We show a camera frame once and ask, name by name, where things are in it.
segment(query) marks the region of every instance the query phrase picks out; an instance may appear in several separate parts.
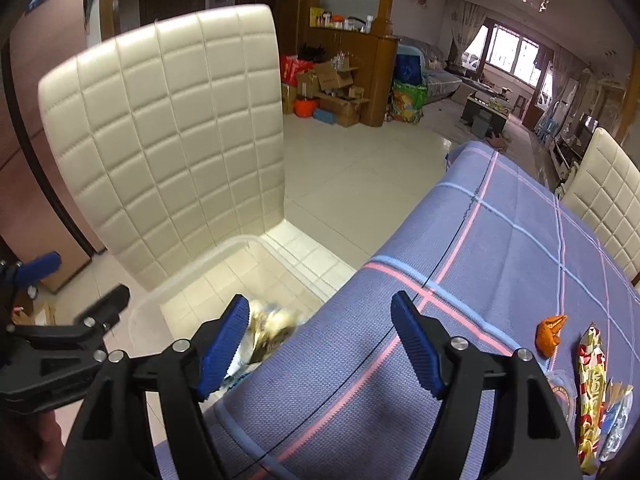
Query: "gold wrapper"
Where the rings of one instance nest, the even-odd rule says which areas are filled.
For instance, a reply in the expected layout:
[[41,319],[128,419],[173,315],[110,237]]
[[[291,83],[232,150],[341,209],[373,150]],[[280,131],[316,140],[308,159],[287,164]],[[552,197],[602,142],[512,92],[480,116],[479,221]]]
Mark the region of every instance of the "gold wrapper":
[[578,459],[585,474],[598,470],[598,441],[602,427],[607,386],[606,357],[600,330],[592,323],[578,345],[578,377],[580,379],[580,435]]

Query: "curtain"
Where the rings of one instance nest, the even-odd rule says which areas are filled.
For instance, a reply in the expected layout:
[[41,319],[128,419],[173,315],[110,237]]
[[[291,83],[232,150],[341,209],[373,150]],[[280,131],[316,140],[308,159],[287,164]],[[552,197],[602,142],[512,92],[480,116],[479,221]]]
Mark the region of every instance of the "curtain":
[[[564,89],[566,88],[569,79],[580,79],[580,73],[587,65],[580,59],[574,56],[567,49],[557,46],[554,52],[554,65],[553,65],[553,82],[551,85],[551,102],[549,103],[546,112],[542,114],[538,124],[536,124],[535,131],[540,133],[541,130],[546,131],[549,121],[556,111],[556,105],[560,102]],[[554,127],[554,130],[550,133],[555,135],[560,125]]]
[[462,65],[462,54],[478,35],[486,18],[486,9],[464,0],[447,0],[453,42],[458,49],[456,65]]

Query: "metal screw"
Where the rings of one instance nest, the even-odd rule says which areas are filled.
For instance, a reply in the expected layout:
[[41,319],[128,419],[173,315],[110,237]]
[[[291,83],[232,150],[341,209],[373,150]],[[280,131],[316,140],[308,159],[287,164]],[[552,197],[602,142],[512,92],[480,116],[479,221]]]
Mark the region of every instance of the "metal screw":
[[99,363],[104,362],[106,358],[107,358],[107,352],[105,352],[104,350],[96,350],[94,352],[94,359]]
[[533,354],[531,353],[531,350],[526,349],[526,348],[518,348],[518,351],[516,352],[516,355],[522,359],[523,361],[529,362],[533,359]]
[[452,337],[451,346],[456,350],[466,350],[469,347],[469,341],[460,336]]
[[122,350],[114,350],[109,354],[109,361],[112,363],[119,363],[122,361],[124,357],[124,352]]
[[189,349],[189,346],[191,346],[191,344],[188,339],[178,339],[178,341],[174,341],[171,348],[176,352],[186,352]]

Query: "cream quilted upholstery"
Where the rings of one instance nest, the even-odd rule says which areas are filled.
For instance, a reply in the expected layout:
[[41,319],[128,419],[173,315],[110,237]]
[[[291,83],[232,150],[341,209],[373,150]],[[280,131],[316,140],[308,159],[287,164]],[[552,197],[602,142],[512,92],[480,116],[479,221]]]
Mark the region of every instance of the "cream quilted upholstery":
[[562,202],[632,280],[640,270],[640,171],[606,130],[596,129]]
[[235,234],[284,218],[278,47],[267,6],[123,34],[40,81],[60,171],[147,289]]

